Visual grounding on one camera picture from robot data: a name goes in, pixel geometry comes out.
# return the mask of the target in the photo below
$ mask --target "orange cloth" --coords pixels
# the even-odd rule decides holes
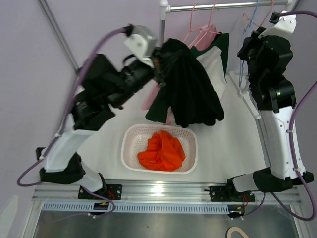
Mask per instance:
[[[182,166],[185,153],[177,138],[161,130],[148,139],[148,147],[138,154],[138,159],[148,170],[174,171]]]

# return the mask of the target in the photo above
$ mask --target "clothing rail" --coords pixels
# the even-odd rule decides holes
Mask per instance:
[[[291,5],[292,0],[275,0],[274,5]],[[241,7],[255,7],[257,5],[257,2],[240,2],[240,3],[220,3],[216,4],[209,4],[209,5],[197,5],[194,8],[194,11],[196,10],[208,10],[212,9],[227,9],[227,8],[241,8]],[[272,1],[271,0],[260,0],[259,6],[271,6]],[[167,13],[171,12],[178,12],[178,11],[191,11],[193,9],[192,6],[170,6],[168,4],[167,0],[161,0],[160,1],[160,7],[161,7],[161,14],[160,14],[160,23],[159,23],[159,45],[162,46],[164,43],[164,36],[165,36],[165,20]]]

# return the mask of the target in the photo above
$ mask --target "gray floor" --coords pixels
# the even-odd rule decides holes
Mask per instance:
[[[224,238],[228,228],[238,226],[250,238],[298,238],[293,218],[279,206],[263,206],[244,221],[230,221],[224,215],[113,213],[98,219],[82,215],[52,223],[70,214],[74,213],[42,212],[34,237]]]

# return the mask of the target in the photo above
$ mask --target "white plastic basket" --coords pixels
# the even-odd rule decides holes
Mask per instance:
[[[148,139],[152,137],[154,132],[159,132],[160,130],[168,131],[173,137],[177,137],[185,152],[186,158],[182,163],[182,167],[175,171],[148,170],[139,163],[138,153],[146,150]],[[125,133],[121,147],[121,160],[125,167],[130,170],[151,173],[187,174],[196,167],[197,155],[197,138],[194,132],[190,129],[169,125],[134,125]]]

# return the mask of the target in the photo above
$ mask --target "wall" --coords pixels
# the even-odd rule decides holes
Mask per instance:
[[[297,10],[309,10],[317,12],[317,1],[302,0]],[[293,59],[289,63],[285,76],[290,80],[299,102],[309,88],[316,81],[316,53],[317,53],[317,20],[310,16],[298,15],[297,25],[290,42],[294,53]],[[317,175],[317,147],[316,147],[316,102],[317,93],[311,94],[307,102],[300,110],[296,120],[297,138],[300,147],[301,157],[306,169]],[[315,200],[317,200],[317,182],[309,184]],[[311,202],[308,200],[306,192],[301,187],[301,194],[305,201],[306,217],[312,213]],[[310,222],[310,225],[317,236],[317,220]]]
[[[19,196],[8,236],[17,238],[34,188],[16,180],[57,129],[73,72],[35,0],[2,1],[0,29],[0,209]],[[38,181],[38,169],[24,182]]]

